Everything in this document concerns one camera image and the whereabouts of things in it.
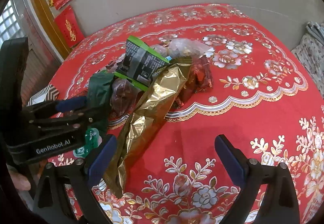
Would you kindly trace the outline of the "person's left hand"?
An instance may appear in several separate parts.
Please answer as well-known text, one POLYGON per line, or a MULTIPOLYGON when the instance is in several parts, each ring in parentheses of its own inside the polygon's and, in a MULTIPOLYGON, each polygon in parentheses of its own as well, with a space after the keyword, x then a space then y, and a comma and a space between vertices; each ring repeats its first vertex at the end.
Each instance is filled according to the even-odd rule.
POLYGON ((29 191, 31 189, 31 184, 27 177, 23 176, 22 174, 18 173, 16 169, 12 166, 7 166, 8 172, 11 176, 12 182, 14 187, 19 191, 29 191))

